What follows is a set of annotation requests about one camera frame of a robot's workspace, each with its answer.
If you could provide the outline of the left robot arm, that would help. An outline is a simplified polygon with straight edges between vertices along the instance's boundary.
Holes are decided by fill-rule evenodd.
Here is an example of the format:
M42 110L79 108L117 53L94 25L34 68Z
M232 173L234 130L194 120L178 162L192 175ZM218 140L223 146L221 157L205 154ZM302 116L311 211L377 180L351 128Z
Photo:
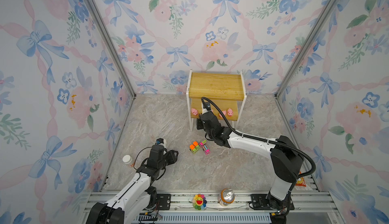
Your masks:
M168 151L163 143L151 146L149 157L142 161L132 180L105 203L94 204L86 223L131 224L143 210L158 212L165 201L158 199L153 183L163 176L161 171L177 162L178 155L178 151Z

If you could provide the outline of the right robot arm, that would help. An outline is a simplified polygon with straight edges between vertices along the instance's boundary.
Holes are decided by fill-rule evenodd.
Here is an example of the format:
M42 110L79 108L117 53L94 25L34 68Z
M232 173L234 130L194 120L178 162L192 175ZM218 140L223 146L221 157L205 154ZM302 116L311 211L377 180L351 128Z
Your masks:
M284 201L294 188L304 158L288 137L268 139L249 136L222 126L212 112L199 116L198 128L203 129L209 139L219 146L246 150L270 159L276 175L268 194L270 200Z

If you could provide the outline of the green orange toy truck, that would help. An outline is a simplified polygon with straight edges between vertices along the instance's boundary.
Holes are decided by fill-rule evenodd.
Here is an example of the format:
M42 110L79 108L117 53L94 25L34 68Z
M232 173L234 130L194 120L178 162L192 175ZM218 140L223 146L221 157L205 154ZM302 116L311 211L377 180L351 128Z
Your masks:
M195 145L193 145L193 144L191 144L190 146L189 146L189 148L190 148L190 150L191 150L191 152L193 153L193 154L195 154L195 153L197 153L197 148L195 147Z
M198 142L193 142L193 145L195 146L195 148L197 149L197 150L199 150L201 147L200 147L200 145L199 145L199 143Z

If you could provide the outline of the right arm mounting base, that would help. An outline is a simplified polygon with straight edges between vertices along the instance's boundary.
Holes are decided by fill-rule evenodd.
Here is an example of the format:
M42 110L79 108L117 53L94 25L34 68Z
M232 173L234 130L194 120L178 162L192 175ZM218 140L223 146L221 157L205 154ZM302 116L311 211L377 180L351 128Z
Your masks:
M251 194L250 206L254 210L288 211L294 210L294 204L289 192L284 200L279 200L268 194Z

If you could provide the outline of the pink truck green top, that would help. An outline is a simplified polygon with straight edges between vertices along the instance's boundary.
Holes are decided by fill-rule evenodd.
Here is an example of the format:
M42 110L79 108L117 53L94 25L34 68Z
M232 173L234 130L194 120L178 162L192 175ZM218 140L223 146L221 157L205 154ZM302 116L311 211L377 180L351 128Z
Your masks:
M204 147L204 146L206 145L206 143L207 143L207 140L202 140L202 141L200 141L200 142L199 142L200 147Z

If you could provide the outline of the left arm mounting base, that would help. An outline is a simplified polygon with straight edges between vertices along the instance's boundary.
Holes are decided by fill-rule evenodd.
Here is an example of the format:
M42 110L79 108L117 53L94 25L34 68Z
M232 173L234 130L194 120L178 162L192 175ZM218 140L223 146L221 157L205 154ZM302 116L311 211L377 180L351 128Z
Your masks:
M146 210L170 210L171 194L151 194Z

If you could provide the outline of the pink truck blue top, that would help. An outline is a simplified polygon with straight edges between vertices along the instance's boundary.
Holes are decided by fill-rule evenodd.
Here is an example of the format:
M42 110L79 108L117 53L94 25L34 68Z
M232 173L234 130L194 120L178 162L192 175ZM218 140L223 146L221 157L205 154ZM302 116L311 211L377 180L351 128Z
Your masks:
M210 153L210 150L209 148L207 147L207 145L203 145L203 150L205 152L206 155L208 155Z

